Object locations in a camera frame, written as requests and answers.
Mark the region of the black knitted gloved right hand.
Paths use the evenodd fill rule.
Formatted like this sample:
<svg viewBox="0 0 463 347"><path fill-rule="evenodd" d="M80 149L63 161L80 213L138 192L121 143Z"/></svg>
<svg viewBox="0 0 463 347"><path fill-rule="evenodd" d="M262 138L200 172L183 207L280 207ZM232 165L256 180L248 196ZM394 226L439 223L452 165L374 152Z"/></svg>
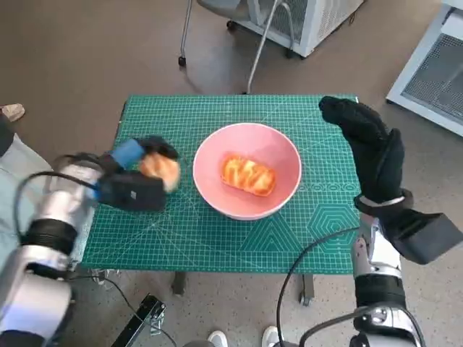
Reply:
<svg viewBox="0 0 463 347"><path fill-rule="evenodd" d="M377 204L402 197L401 132L388 129L380 114L364 103L325 96L319 109L323 120L338 126L351 147L362 196Z"/></svg>

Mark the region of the bare black left hand, blue tape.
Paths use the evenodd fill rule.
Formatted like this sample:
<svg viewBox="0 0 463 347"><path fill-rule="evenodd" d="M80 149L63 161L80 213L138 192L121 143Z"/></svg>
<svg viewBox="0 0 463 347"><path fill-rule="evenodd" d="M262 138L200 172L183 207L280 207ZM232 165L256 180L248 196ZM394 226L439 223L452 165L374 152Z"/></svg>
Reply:
<svg viewBox="0 0 463 347"><path fill-rule="evenodd" d="M131 138L113 150L98 157L98 162L107 174L118 174L142 160L151 153L161 154L169 159L177 159L178 152L159 136Z"/></svg>

